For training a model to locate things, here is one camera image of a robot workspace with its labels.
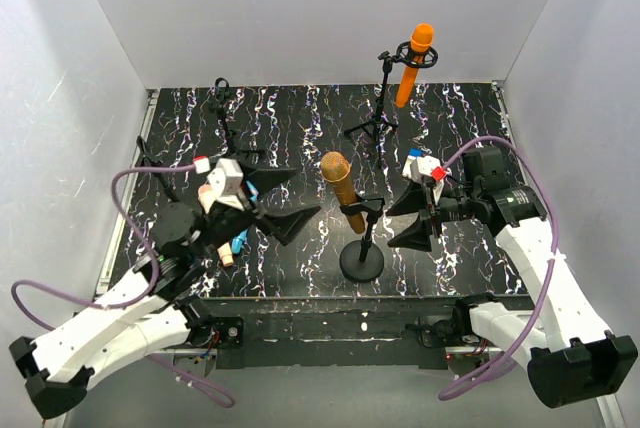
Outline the blue toy microphone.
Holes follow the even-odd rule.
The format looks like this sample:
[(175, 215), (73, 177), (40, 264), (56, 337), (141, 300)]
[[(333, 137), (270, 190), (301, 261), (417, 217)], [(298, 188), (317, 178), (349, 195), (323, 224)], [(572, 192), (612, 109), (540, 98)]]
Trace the blue toy microphone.
[[(248, 182), (247, 186), (251, 193), (251, 200), (256, 201), (259, 194), (258, 190), (255, 188), (255, 186), (251, 182)], [(237, 256), (242, 252), (243, 247), (248, 238), (248, 231), (249, 229), (245, 229), (244, 231), (242, 231), (240, 234), (238, 234), (232, 239), (230, 246), (231, 246), (231, 252), (234, 256)]]

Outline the black round-base clamp stand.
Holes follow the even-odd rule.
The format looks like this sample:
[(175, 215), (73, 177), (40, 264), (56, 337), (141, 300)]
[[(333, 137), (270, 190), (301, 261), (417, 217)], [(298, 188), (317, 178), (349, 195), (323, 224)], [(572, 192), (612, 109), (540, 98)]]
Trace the black round-base clamp stand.
[(383, 214), (385, 200), (380, 196), (361, 197), (340, 210), (344, 215), (365, 213), (365, 231), (359, 241), (344, 246), (339, 256), (339, 267), (343, 276), (353, 283), (366, 283), (378, 278), (384, 269), (384, 255), (374, 243), (373, 228)]

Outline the gold toy microphone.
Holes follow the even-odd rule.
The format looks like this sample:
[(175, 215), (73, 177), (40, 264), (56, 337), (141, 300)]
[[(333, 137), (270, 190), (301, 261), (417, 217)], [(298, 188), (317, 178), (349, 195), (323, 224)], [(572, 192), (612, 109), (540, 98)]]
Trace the gold toy microphone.
[(351, 179), (351, 164), (343, 154), (336, 151), (326, 153), (321, 159), (320, 169), (341, 207), (359, 202)]

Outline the black small tripod stand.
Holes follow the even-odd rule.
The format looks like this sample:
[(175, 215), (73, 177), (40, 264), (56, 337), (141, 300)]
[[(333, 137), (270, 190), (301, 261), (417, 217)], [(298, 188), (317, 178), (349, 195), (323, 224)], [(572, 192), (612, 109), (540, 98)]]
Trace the black small tripod stand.
[(266, 151), (258, 148), (240, 148), (235, 141), (237, 131), (230, 128), (228, 124), (227, 105), (231, 100), (231, 87), (229, 81), (224, 77), (218, 77), (214, 82), (213, 99), (209, 111), (214, 113), (222, 129), (224, 149), (220, 155), (215, 155), (213, 160), (220, 159), (243, 159), (251, 165), (258, 165), (266, 160)]

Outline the black tripod shock-mount stand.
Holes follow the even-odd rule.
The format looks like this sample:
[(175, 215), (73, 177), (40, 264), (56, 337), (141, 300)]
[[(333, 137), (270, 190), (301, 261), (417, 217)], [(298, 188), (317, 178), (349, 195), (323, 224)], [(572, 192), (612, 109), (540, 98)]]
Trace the black tripod shock-mount stand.
[[(378, 59), (382, 62), (383, 78), (382, 78), (382, 83), (380, 87), (380, 92), (375, 99), (375, 111), (367, 121), (360, 123), (359, 125), (356, 125), (352, 128), (345, 129), (343, 131), (343, 135), (346, 138), (350, 138), (351, 135), (356, 131), (362, 131), (367, 135), (367, 137), (372, 141), (373, 145), (375, 146), (376, 166), (378, 168), (382, 167), (382, 147), (384, 143), (381, 140), (381, 138), (383, 134), (388, 130), (390, 130), (391, 132), (395, 132), (398, 128), (397, 123), (393, 123), (384, 118), (385, 97), (386, 97), (386, 90), (388, 86), (389, 75), (392, 72), (393, 66), (395, 64), (403, 64), (399, 59), (398, 53), (400, 49), (403, 47), (403, 45), (407, 42), (408, 41), (400, 43), (397, 46), (394, 54), (391, 54), (389, 51), (383, 51), (378, 56)], [(437, 64), (438, 53), (434, 48), (432, 48), (432, 52), (434, 55), (437, 56), (437, 59), (433, 60), (434, 64), (431, 67), (423, 68), (423, 69), (432, 68)]]

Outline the orange toy microphone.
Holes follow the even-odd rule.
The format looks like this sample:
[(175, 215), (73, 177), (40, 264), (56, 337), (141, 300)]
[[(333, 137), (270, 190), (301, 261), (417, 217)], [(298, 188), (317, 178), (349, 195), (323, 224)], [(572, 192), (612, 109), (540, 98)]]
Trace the orange toy microphone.
[(420, 69), (431, 67), (437, 59), (432, 52), (434, 28), (426, 23), (416, 26), (409, 41), (400, 49), (398, 56), (405, 65), (396, 95), (396, 105), (404, 108), (409, 101)]

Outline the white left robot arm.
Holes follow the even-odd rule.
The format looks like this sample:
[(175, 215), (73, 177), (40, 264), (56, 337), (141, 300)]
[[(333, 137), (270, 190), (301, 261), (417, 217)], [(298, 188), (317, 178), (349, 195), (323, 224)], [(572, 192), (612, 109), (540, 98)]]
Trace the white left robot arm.
[(9, 346), (39, 415), (57, 418), (75, 408), (100, 381), (158, 350), (189, 344), (216, 345), (232, 326), (206, 313), (188, 295), (217, 248), (255, 226), (287, 245), (319, 211), (317, 204), (268, 211), (261, 196), (289, 181), (297, 169), (259, 167), (231, 158), (196, 158), (176, 167), (206, 178), (204, 204), (172, 196), (162, 207), (146, 253), (120, 281), (64, 324)]

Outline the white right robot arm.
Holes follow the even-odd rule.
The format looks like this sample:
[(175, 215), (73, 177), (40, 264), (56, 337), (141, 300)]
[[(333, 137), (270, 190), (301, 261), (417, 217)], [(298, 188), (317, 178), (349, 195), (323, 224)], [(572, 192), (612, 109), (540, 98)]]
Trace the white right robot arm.
[(389, 246), (429, 252), (444, 224), (478, 221), (505, 251), (535, 305), (524, 318), (491, 293), (458, 299), (450, 333), (487, 341), (500, 353), (444, 389), (440, 400), (457, 398), (514, 366), (526, 371), (549, 408), (616, 393), (638, 348), (630, 336), (615, 335), (587, 300), (558, 248), (557, 225), (543, 201), (533, 188), (510, 180), (498, 147), (473, 148), (460, 157), (463, 180), (448, 188), (440, 161), (410, 150), (402, 169), (409, 184), (387, 213), (417, 218)]

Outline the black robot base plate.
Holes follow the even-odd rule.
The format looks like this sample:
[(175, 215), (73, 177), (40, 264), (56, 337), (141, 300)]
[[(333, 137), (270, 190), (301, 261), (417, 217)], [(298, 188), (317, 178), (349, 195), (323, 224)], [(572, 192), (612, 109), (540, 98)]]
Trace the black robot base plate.
[(445, 370), (488, 348), (453, 327), (447, 297), (199, 298), (179, 302), (194, 333), (172, 360), (211, 371), (266, 367), (417, 366)]

